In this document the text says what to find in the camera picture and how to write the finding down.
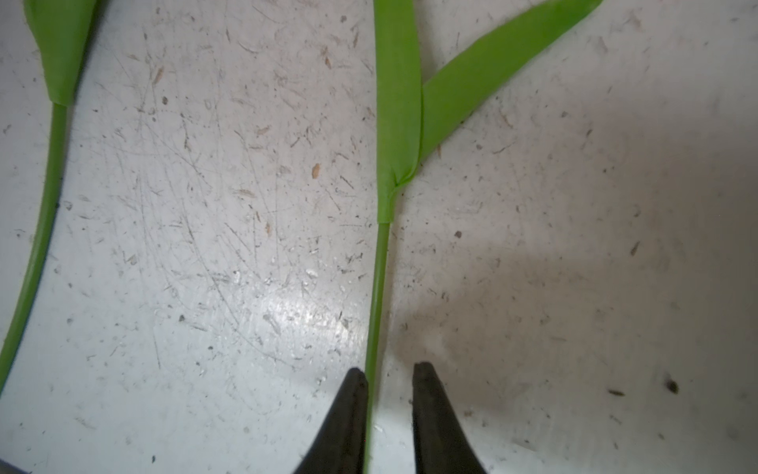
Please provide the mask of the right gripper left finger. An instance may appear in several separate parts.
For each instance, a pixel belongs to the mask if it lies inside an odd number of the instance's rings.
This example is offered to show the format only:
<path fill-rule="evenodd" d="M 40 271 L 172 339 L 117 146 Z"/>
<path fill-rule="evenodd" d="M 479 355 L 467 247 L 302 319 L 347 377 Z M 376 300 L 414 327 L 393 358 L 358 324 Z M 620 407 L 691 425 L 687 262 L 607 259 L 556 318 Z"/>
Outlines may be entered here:
<path fill-rule="evenodd" d="M 363 472 L 368 389 L 364 372 L 352 367 L 311 448 L 294 470 L 296 474 Z"/>

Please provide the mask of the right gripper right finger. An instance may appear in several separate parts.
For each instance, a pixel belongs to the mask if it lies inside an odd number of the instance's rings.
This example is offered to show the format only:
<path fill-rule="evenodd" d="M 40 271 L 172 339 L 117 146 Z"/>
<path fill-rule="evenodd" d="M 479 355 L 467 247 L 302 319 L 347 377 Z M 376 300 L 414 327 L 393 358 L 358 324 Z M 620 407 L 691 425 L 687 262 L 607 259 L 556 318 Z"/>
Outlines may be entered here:
<path fill-rule="evenodd" d="M 428 361 L 414 366 L 413 433 L 416 473 L 485 473 Z"/>

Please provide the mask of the white tulip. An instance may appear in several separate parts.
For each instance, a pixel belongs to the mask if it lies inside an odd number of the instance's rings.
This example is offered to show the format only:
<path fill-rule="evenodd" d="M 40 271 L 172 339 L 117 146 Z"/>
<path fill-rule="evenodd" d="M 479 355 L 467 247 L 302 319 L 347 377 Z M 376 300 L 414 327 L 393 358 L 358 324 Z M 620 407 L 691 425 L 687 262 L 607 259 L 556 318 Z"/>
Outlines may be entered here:
<path fill-rule="evenodd" d="M 480 37 L 424 79 L 413 2 L 374 2 L 378 227 L 364 364 L 370 400 L 377 392 L 373 384 L 397 197 L 422 161 L 487 98 L 598 5 L 595 0 L 543 1 Z"/>
<path fill-rule="evenodd" d="M 69 121 L 100 3 L 96 0 L 26 1 L 24 13 L 41 55 L 51 101 L 49 150 L 39 218 L 14 315 L 1 349 L 1 385 L 7 384 L 32 313 L 60 197 Z"/>

